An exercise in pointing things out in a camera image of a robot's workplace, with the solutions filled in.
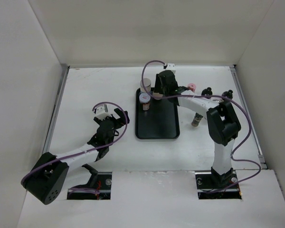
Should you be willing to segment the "tall jar silver lid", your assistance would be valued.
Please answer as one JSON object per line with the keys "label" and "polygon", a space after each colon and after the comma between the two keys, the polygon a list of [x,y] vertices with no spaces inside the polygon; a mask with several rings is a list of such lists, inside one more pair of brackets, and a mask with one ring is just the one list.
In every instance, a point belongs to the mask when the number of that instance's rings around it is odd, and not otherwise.
{"label": "tall jar silver lid", "polygon": [[140,92],[148,93],[151,91],[151,80],[149,78],[144,78],[140,81]]}

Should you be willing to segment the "pink cap spice bottle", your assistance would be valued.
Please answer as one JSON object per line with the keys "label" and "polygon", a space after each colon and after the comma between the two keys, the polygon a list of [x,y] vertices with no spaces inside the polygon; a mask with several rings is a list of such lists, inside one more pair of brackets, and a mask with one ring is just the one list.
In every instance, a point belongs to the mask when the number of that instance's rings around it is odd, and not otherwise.
{"label": "pink cap spice bottle", "polygon": [[192,92],[195,92],[195,90],[196,90],[196,85],[195,85],[194,83],[189,83],[189,84],[187,85],[187,88],[188,88],[189,90],[191,90]]}

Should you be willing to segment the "dark sauce jar white lid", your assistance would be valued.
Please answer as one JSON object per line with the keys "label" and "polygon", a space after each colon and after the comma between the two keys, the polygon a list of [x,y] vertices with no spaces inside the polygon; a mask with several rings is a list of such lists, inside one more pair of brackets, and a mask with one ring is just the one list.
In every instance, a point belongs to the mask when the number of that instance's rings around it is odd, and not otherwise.
{"label": "dark sauce jar white lid", "polygon": [[143,111],[148,111],[150,109],[150,101],[151,101],[151,97],[148,93],[139,94],[139,102],[142,105]]}

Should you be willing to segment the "small dark spice bottle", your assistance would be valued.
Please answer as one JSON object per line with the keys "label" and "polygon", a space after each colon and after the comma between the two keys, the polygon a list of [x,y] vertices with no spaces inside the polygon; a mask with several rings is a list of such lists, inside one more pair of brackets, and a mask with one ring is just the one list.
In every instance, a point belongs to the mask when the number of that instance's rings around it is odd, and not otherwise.
{"label": "small dark spice bottle", "polygon": [[193,121],[191,122],[191,125],[193,127],[198,127],[199,126],[199,123],[201,122],[203,116],[200,115],[199,113],[196,113],[195,116],[194,116],[194,119]]}

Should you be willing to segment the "yellow cap spice bottle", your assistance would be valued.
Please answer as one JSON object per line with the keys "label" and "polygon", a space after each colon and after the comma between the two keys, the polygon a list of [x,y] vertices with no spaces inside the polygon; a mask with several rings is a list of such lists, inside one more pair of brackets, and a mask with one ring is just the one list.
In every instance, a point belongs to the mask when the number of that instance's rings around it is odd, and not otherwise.
{"label": "yellow cap spice bottle", "polygon": [[161,100],[163,97],[163,95],[160,93],[153,93],[152,96],[155,100]]}

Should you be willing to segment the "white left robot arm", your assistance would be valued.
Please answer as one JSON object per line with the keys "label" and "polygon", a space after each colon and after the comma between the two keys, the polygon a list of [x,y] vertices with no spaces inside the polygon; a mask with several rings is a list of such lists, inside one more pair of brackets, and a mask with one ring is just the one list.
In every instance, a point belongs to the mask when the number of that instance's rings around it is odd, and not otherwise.
{"label": "white left robot arm", "polygon": [[128,112],[120,107],[114,109],[115,118],[105,105],[95,110],[96,133],[82,147],[62,155],[46,152],[41,155],[32,170],[21,180],[22,187],[44,205],[52,203],[60,194],[69,171],[90,162],[97,162],[109,152],[109,147],[123,136],[118,130],[127,129],[130,122]]}

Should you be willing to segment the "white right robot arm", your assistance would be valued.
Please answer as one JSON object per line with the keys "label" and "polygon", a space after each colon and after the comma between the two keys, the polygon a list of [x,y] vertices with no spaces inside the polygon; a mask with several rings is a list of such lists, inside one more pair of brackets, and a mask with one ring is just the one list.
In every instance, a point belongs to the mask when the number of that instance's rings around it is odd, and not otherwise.
{"label": "white right robot arm", "polygon": [[222,188],[228,182],[232,173],[231,151],[234,140],[241,130],[241,125],[235,110],[229,101],[213,101],[210,99],[212,89],[202,90],[201,96],[185,86],[179,86],[175,74],[164,70],[156,75],[154,94],[163,95],[163,98],[179,107],[192,110],[207,120],[208,131],[214,141],[214,162],[211,167],[211,183],[216,188]]}

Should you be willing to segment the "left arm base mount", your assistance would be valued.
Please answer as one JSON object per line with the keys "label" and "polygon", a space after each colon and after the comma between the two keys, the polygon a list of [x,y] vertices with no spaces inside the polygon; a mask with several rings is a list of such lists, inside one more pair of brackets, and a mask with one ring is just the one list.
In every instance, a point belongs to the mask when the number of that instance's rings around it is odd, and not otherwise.
{"label": "left arm base mount", "polygon": [[90,173],[86,184],[68,189],[67,200],[110,200],[112,188],[112,172],[98,172],[89,164],[82,165]]}

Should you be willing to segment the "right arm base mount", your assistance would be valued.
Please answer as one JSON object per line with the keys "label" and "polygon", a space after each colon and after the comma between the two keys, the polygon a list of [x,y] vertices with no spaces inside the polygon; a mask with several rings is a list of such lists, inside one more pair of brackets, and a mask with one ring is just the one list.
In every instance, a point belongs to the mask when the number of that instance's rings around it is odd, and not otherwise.
{"label": "right arm base mount", "polygon": [[239,185],[233,185],[238,181],[236,172],[231,169],[223,175],[215,171],[195,173],[197,195],[201,200],[230,200],[242,199]]}

